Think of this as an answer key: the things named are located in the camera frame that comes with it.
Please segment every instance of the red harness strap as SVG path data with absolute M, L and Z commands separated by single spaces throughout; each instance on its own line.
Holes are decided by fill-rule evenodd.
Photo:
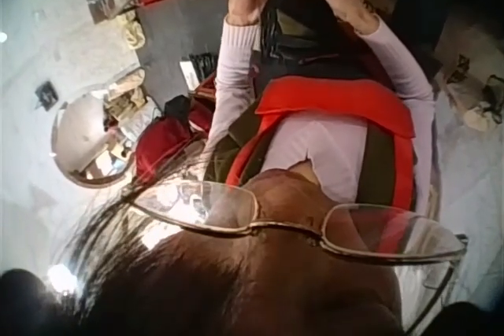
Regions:
M 355 116 L 380 125 L 394 135 L 395 190 L 393 206 L 408 209 L 413 196 L 413 121 L 395 94 L 370 79 L 337 80 L 284 76 L 273 80 L 262 95 L 256 114 L 258 133 L 239 151 L 226 179 L 239 178 L 264 133 L 289 114 L 313 110 L 338 116 Z

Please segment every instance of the long sleeve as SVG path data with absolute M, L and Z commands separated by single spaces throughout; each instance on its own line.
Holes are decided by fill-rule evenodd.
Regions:
M 409 108 L 415 128 L 413 146 L 417 154 L 417 212 L 425 214 L 432 166 L 432 121 L 434 98 L 432 88 L 415 58 L 390 28 L 380 20 L 378 30 L 361 35 L 391 77 L 397 95 Z
M 225 136 L 232 122 L 254 100 L 249 79 L 250 57 L 259 28 L 259 25 L 234 27 L 224 21 L 215 79 L 215 112 L 208 141 L 202 152 L 204 160 L 209 159 L 215 145 Z

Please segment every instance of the eyeglass frame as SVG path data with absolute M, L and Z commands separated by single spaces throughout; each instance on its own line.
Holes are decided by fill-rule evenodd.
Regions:
M 170 184 L 181 184 L 181 183 L 205 183 L 204 181 L 198 182 L 198 181 L 193 181 L 193 180 L 174 180 L 170 181 Z M 376 265 L 392 265 L 392 266 L 403 266 L 403 265 L 424 265 L 424 264 L 436 264 L 436 263 L 446 263 L 447 261 L 453 261 L 453 262 L 458 262 L 459 260 L 462 259 L 462 257 L 465 255 L 465 252 L 467 250 L 466 245 L 461 242 L 462 248 L 460 248 L 457 251 L 453 252 L 445 252 L 445 253 L 437 253 L 435 255 L 432 255 L 430 257 L 424 257 L 420 255 L 409 255 L 409 256 L 397 256 L 392 253 L 370 253 L 370 252 L 359 252 L 353 249 L 348 249 L 348 248 L 343 248 L 339 247 L 336 244 L 330 242 L 326 235 L 325 235 L 325 230 L 327 228 L 327 223 L 329 219 L 331 218 L 331 215 L 334 211 L 338 211 L 338 209 L 344 208 L 345 206 L 375 206 L 379 207 L 382 209 L 385 209 L 389 206 L 384 206 L 384 205 L 373 205 L 373 204 L 339 204 L 334 206 L 324 217 L 324 221 L 321 225 L 321 229 L 317 231 L 316 229 L 312 227 L 307 227 L 305 225 L 301 225 L 298 223 L 293 223 L 293 222 L 288 222 L 288 221 L 275 221 L 275 220 L 260 220 L 259 218 L 259 210 L 260 210 L 260 205 L 257 201 L 257 198 L 255 197 L 255 194 L 252 192 L 245 190 L 241 187 L 235 187 L 235 186 L 229 186 L 227 184 L 222 184 L 222 183 L 213 183 L 213 182 L 207 182 L 212 185 L 218 185 L 218 186 L 226 186 L 229 188 L 235 188 L 243 192 L 247 192 L 252 198 L 254 199 L 254 214 L 250 218 L 251 221 L 246 225 L 242 227 L 237 227 L 237 228 L 227 228 L 227 227 L 218 227 L 218 226 L 211 226 L 207 224 L 195 224 L 195 223 L 187 223 L 183 222 L 181 220 L 174 219 L 170 216 L 163 216 L 159 212 L 155 212 L 153 210 L 150 210 L 146 208 L 145 206 L 142 206 L 140 204 L 137 204 L 136 202 L 132 201 L 130 202 L 130 206 L 133 206 L 134 208 L 138 209 L 141 212 L 146 213 L 148 216 L 163 222 L 163 223 L 169 223 L 175 226 L 178 226 L 182 228 L 185 231 L 192 231 L 196 232 L 198 234 L 205 234 L 208 236 L 212 236 L 215 238 L 243 238 L 246 236 L 255 236 L 261 229 L 280 229 L 280 230 L 287 230 L 287 231 L 293 231 L 293 232 L 298 232 L 300 234 L 304 234 L 314 240 L 318 246 L 320 246 L 323 250 L 325 250 L 328 253 L 337 255 L 339 257 L 342 257 L 346 260 L 353 260 L 353 261 L 360 261 L 360 262 L 365 262 L 367 264 L 376 264 Z M 429 220 L 428 218 L 425 218 L 423 216 L 415 216 L 413 218 L 410 218 L 410 220 L 415 220 L 415 219 L 425 219 Z

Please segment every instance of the woman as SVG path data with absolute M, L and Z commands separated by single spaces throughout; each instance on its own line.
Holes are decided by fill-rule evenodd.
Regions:
M 252 135 L 247 135 L 246 138 L 243 135 L 239 136 L 239 138 L 246 139 L 244 142 L 248 142 L 254 136 L 254 128 L 251 125 L 258 124 L 259 122 L 251 118 L 247 118 L 246 120 L 240 120 L 239 118 L 244 117 L 243 114 L 246 113 L 247 109 L 250 111 L 250 105 L 254 102 L 254 97 L 250 91 L 248 74 L 250 72 L 250 58 L 254 39 L 259 34 L 258 23 L 266 1 L 229 0 L 229 14 L 224 21 L 217 67 L 217 106 L 213 117 L 213 125 L 209 133 L 209 141 L 204 151 L 207 157 L 214 155 L 209 169 L 206 170 L 206 178 L 233 184 L 243 184 L 259 172 L 279 168 L 303 175 L 309 181 L 317 184 L 324 194 L 333 201 L 355 202 L 358 200 L 359 202 L 366 203 L 397 205 L 404 209 L 414 209 L 420 214 L 425 214 L 432 164 L 432 121 L 434 118 L 432 89 L 410 52 L 379 17 L 365 8 L 362 0 L 325 0 L 329 5 L 329 13 L 333 13 L 333 15 L 325 17 L 326 20 L 329 20 L 329 23 L 320 23 L 315 28 L 319 30 L 330 28 L 330 30 L 319 32 L 318 35 L 321 38 L 318 41 L 317 37 L 311 40 L 316 40 L 316 43 L 320 46 L 321 43 L 324 43 L 335 35 L 341 29 L 337 24 L 336 18 L 338 18 L 353 27 L 357 35 L 367 43 L 380 60 L 381 65 L 387 72 L 388 78 L 383 78 L 383 76 L 381 78 L 378 77 L 375 72 L 370 72 L 367 67 L 363 69 L 359 65 L 360 62 L 357 62 L 357 59 L 354 58 L 356 54 L 360 53 L 346 51 L 353 49 L 356 43 L 351 41 L 349 45 L 344 37 L 337 35 L 335 37 L 335 46 L 326 43 L 327 46 L 323 46 L 316 53 L 313 53 L 313 49 L 309 49 L 308 53 L 299 53 L 300 49 L 297 48 L 297 55 L 295 54 L 295 59 L 291 60 L 296 62 L 293 65 L 289 65 L 288 62 L 286 65 L 284 63 L 286 61 L 285 57 L 283 57 L 281 63 L 273 62 L 273 64 L 269 64 L 268 68 L 272 66 L 287 66 L 288 68 L 280 74 L 278 70 L 269 69 L 269 78 L 267 78 L 267 81 L 270 82 L 271 79 L 283 79 L 286 82 L 288 81 L 285 80 L 286 76 L 294 75 L 298 78 L 308 77 L 310 81 L 307 84 L 308 88 L 306 90 L 310 93 L 300 94 L 299 96 L 301 97 L 313 95 L 314 88 L 318 84 L 315 79 L 337 79 L 339 84 L 344 79 L 345 83 L 343 84 L 350 84 L 356 93 L 342 94 L 337 92 L 334 94 L 336 98 L 342 100 L 344 95 L 358 96 L 357 105 L 369 109 L 366 105 L 367 102 L 386 101 L 384 97 L 387 97 L 388 94 L 383 93 L 384 96 L 381 96 L 382 94 L 380 93 L 380 100 L 378 100 L 372 97 L 371 92 L 375 89 L 383 90 L 383 87 L 387 86 L 388 79 L 390 78 L 390 87 L 402 103 L 393 98 L 391 99 L 391 103 L 383 103 L 380 109 L 376 109 L 378 113 L 382 113 L 377 115 L 366 114 L 365 110 L 368 109 L 364 109 L 363 113 L 363 109 L 348 109 L 346 106 L 341 108 L 341 105 L 337 105 L 339 108 L 336 106 L 334 109 L 317 109 L 320 104 L 296 104 L 298 107 L 306 106 L 306 111 L 282 114 L 277 123 L 272 127 L 275 130 L 271 130 L 270 135 L 265 135 L 262 138 L 270 139 L 270 143 L 266 143 L 267 146 L 264 147 L 256 147 L 256 150 L 257 148 L 264 148 L 265 150 L 260 157 L 257 154 L 256 156 L 253 155 L 256 161 L 262 162 L 262 165 L 256 164 L 254 167 L 251 167 L 248 170 L 251 173 L 240 172 L 242 176 L 247 176 L 245 178 L 232 179 L 229 177 L 235 174 L 235 170 L 238 169 L 236 165 L 232 167 L 232 164 L 237 158 L 240 147 L 243 147 L 240 144 L 244 145 L 245 143 L 237 143 L 238 146 L 236 144 L 232 145 L 231 140 L 223 140 L 224 136 L 228 134 L 227 139 L 230 139 L 229 136 L 231 136 L 231 139 L 236 140 L 236 137 L 232 135 L 234 132 L 233 129 L 252 130 Z M 295 0 L 294 2 L 277 0 L 276 2 L 276 8 L 282 12 L 282 18 L 285 18 L 285 13 L 290 12 L 287 16 L 290 19 L 288 29 L 291 39 L 295 33 L 292 32 L 294 29 L 292 27 L 292 19 L 294 17 L 302 17 L 302 14 L 310 12 L 318 11 L 319 14 L 323 14 L 324 12 L 324 9 L 322 11 L 315 9 L 314 4 L 317 3 L 317 0 L 306 2 L 306 6 L 312 5 L 309 10 L 303 8 L 304 5 L 300 5 L 300 2 L 302 0 Z M 296 9 L 292 9 L 292 4 L 301 8 L 302 13 L 296 13 Z M 310 21 L 309 19 L 303 20 L 303 26 Z M 282 29 L 286 23 L 279 20 L 279 24 L 280 29 Z M 333 54 L 336 57 L 317 60 L 317 54 L 322 57 Z M 292 49 L 289 50 L 288 55 L 289 57 L 293 55 Z M 298 59 L 300 56 L 301 59 L 310 63 L 307 65 L 298 65 L 297 61 L 300 61 Z M 363 79 L 375 79 L 376 82 L 380 82 L 382 85 L 375 85 L 369 89 L 366 83 L 359 90 L 356 88 L 357 84 L 360 84 L 358 82 Z M 277 87 L 282 87 L 283 85 L 289 86 L 290 84 L 281 83 L 280 85 L 273 86 L 269 83 L 266 87 L 267 93 L 268 91 L 271 93 Z M 300 91 L 305 88 L 297 86 L 297 89 Z M 287 95 L 277 94 L 277 91 L 275 91 L 275 94 L 271 96 L 285 98 Z M 319 96 L 323 98 L 330 95 L 327 90 L 321 89 Z M 397 113 L 393 113 L 393 109 L 395 108 L 401 109 L 398 109 Z M 383 113 L 390 113 L 390 116 L 394 114 L 398 118 L 403 118 L 402 121 L 405 121 L 407 125 L 387 125 L 387 121 L 382 119 Z M 378 124 L 382 128 L 389 129 L 389 131 L 394 127 L 402 127 L 403 130 L 405 129 L 404 133 L 411 133 L 408 139 L 413 134 L 416 135 L 413 138 L 414 153 L 409 152 L 410 159 L 413 155 L 416 155 L 417 159 L 417 163 L 414 165 L 414 181 L 412 181 L 413 172 L 408 172 L 412 171 L 412 167 L 403 167 L 404 169 L 401 172 L 396 169 L 397 172 L 395 174 L 398 179 L 400 179 L 401 174 L 409 174 L 405 182 L 397 183 L 398 180 L 396 180 L 396 183 L 392 183 L 390 188 L 383 186 L 384 181 L 387 181 L 388 174 L 394 175 L 394 158 L 388 158 L 388 160 L 392 159 L 388 166 L 385 165 L 382 167 L 376 163 L 376 160 L 387 161 L 387 154 L 381 151 L 377 152 L 377 150 L 384 150 L 387 147 L 377 141 L 380 137 L 374 138 L 376 129 L 368 127 L 369 122 L 367 121 L 372 121 L 372 125 Z M 368 145 L 372 144 L 372 149 L 367 148 L 366 142 L 368 142 Z M 395 138 L 394 144 L 395 152 L 397 153 L 399 150 L 397 138 Z M 373 161 L 372 157 L 365 159 L 365 154 L 378 154 L 379 156 Z M 395 155 L 395 164 L 397 165 L 400 157 L 398 157 L 398 154 Z M 361 175 L 361 171 L 364 169 L 363 166 L 366 169 L 366 172 L 363 172 L 365 178 Z M 368 188 L 371 186 L 380 186 L 382 193 L 385 194 L 394 190 L 395 195 L 398 195 L 398 185 L 409 187 L 409 193 L 404 194 L 404 197 L 407 199 L 401 200 L 401 198 L 397 198 L 396 196 L 391 201 L 389 198 L 382 198 L 377 194 L 364 193 L 369 192 Z
M 72 269 L 82 287 L 78 300 L 60 318 L 69 334 L 393 335 L 404 334 L 405 324 L 411 325 L 402 318 L 395 271 L 386 265 L 399 261 L 418 264 L 425 258 L 428 262 L 451 262 L 452 257 L 463 253 L 458 240 L 437 223 L 386 206 L 407 202 L 406 208 L 413 204 L 421 212 L 427 203 L 432 91 L 408 51 L 380 18 L 365 9 L 361 0 L 325 1 L 331 12 L 353 26 L 379 56 L 402 103 L 395 102 L 393 91 L 383 92 L 376 80 L 366 79 L 359 71 L 361 66 L 345 71 L 343 63 L 350 65 L 353 59 L 347 60 L 343 51 L 335 54 L 336 45 L 324 46 L 321 42 L 314 49 L 310 43 L 301 48 L 298 44 L 292 51 L 289 46 L 292 41 L 300 42 L 298 37 L 287 41 L 275 37 L 278 43 L 274 48 L 283 54 L 285 67 L 296 70 L 300 65 L 292 65 L 286 56 L 300 62 L 302 55 L 313 62 L 306 65 L 313 72 L 320 69 L 321 75 L 334 77 L 332 69 L 337 67 L 339 74 L 353 80 L 352 85 L 344 80 L 317 81 L 320 76 L 315 72 L 313 77 L 304 76 L 314 88 L 305 96 L 314 102 L 314 108 L 328 105 L 317 102 L 321 97 L 328 98 L 327 112 L 306 110 L 301 102 L 296 105 L 299 108 L 295 107 L 304 109 L 300 112 L 264 112 L 262 119 L 272 122 L 267 125 L 270 129 L 262 125 L 259 131 L 276 133 L 270 135 L 270 143 L 261 145 L 265 157 L 258 160 L 264 163 L 254 168 L 260 172 L 240 183 L 243 175 L 237 175 L 239 169 L 231 167 L 228 171 L 234 174 L 224 178 L 242 186 L 163 182 L 172 173 L 164 168 L 158 179 L 146 185 L 138 183 L 95 215 L 73 246 Z M 266 0 L 229 0 L 217 69 L 217 108 L 206 146 L 213 168 L 208 168 L 206 175 L 222 176 L 225 169 L 217 167 L 222 161 L 231 161 L 231 165 L 239 162 L 235 151 L 223 149 L 226 146 L 221 141 L 226 141 L 228 128 L 242 114 L 248 112 L 254 117 L 254 112 L 247 110 L 252 103 L 247 76 L 265 3 Z M 286 31 L 292 17 L 288 11 L 277 16 Z M 338 28 L 335 18 L 314 22 Z M 302 38 L 303 43 L 312 40 L 315 39 Z M 320 53 L 324 49 L 332 50 L 327 54 L 328 61 L 326 57 L 311 59 L 313 51 Z M 287 88 L 280 99 L 287 99 L 287 105 L 295 103 L 298 93 L 290 89 L 298 86 L 306 90 L 306 82 L 292 78 L 306 74 L 302 70 L 294 75 L 288 72 L 290 75 L 285 77 L 290 82 L 270 80 L 261 96 L 270 103 L 261 100 L 258 112 L 265 110 L 265 104 L 276 105 L 271 101 L 277 97 L 271 96 L 269 88 L 278 83 Z M 365 100 L 359 109 L 372 109 L 371 113 L 364 110 L 362 114 L 370 114 L 390 127 L 389 134 L 397 134 L 394 138 L 404 142 L 402 152 L 394 151 L 412 159 L 408 138 L 413 132 L 403 133 L 400 128 L 406 125 L 408 131 L 408 126 L 414 125 L 416 201 L 408 193 L 412 191 L 413 175 L 390 182 L 384 178 L 386 172 L 378 172 L 382 181 L 392 183 L 392 195 L 382 198 L 384 206 L 335 208 L 343 201 L 354 202 L 359 196 L 381 195 L 364 187 L 358 194 L 358 176 L 365 159 L 366 139 L 374 138 L 377 146 L 389 141 L 389 130 L 386 133 L 377 127 L 374 136 L 366 138 L 364 116 L 334 114 L 333 103 L 345 109 L 346 114 L 355 114 L 353 106 L 344 108 L 348 98 L 341 102 L 334 96 L 333 88 L 339 90 L 342 86 L 349 88 L 343 97 L 354 93 L 355 87 L 368 88 L 371 96 L 376 96 L 373 100 L 379 100 L 378 106 Z M 320 96 L 321 89 L 330 96 Z M 353 102 L 365 96 L 359 92 Z M 390 109 L 382 109 L 387 103 Z M 380 118 L 389 110 L 404 116 L 406 123 L 401 124 L 404 120 L 400 120 L 399 128 L 394 129 L 394 120 Z M 258 128 L 257 120 L 252 123 Z M 413 171 L 413 160 L 410 163 Z M 370 180 L 370 187 L 374 187 L 375 178 Z M 406 185 L 396 190 L 396 182 Z M 415 238 L 428 242 L 417 243 Z

